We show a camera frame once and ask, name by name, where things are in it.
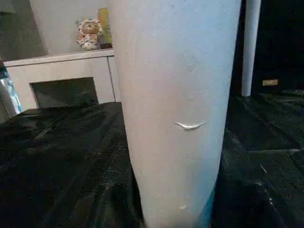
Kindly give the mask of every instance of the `white pillar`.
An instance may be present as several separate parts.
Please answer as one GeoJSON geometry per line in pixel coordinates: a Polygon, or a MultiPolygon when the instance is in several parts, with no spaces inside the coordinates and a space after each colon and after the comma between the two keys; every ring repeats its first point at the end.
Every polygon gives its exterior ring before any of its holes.
{"type": "Polygon", "coordinates": [[[240,0],[109,4],[130,157],[146,225],[207,227],[240,0]]]}
{"type": "Polygon", "coordinates": [[[257,31],[261,0],[246,1],[246,18],[243,50],[242,96],[251,95],[253,68],[255,63],[257,31]]]}

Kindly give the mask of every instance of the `small sticker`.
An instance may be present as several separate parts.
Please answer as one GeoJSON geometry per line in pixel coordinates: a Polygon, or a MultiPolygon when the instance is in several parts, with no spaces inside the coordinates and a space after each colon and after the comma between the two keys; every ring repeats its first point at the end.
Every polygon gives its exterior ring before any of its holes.
{"type": "Polygon", "coordinates": [[[277,79],[273,80],[263,80],[263,86],[276,86],[278,84],[277,79]]]}

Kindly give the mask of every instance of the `cabinet top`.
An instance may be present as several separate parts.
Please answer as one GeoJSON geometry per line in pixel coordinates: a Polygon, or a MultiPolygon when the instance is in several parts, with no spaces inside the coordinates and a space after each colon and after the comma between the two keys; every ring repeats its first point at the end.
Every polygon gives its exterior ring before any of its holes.
{"type": "Polygon", "coordinates": [[[99,58],[99,57],[110,57],[114,56],[113,49],[83,51],[68,54],[41,56],[35,58],[25,58],[13,61],[4,62],[5,67],[17,67],[24,65],[51,63],[51,62],[62,62],[69,60],[85,59],[85,58],[99,58]]]}

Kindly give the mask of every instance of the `black plastic sheet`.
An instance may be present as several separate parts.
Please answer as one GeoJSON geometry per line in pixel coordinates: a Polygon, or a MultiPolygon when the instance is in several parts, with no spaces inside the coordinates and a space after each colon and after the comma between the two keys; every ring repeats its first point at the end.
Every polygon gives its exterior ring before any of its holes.
{"type": "MultiPolygon", "coordinates": [[[[295,93],[231,98],[214,228],[304,224],[303,109],[295,93]]],[[[0,140],[1,227],[143,226],[120,103],[27,110],[0,140]]]]}

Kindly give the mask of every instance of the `plush toy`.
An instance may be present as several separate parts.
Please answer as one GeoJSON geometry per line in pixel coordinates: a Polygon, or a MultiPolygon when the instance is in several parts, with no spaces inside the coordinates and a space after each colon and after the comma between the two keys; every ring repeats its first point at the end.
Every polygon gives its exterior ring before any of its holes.
{"type": "Polygon", "coordinates": [[[82,21],[78,27],[76,42],[84,50],[98,49],[98,38],[103,34],[101,24],[97,19],[82,21]]]}

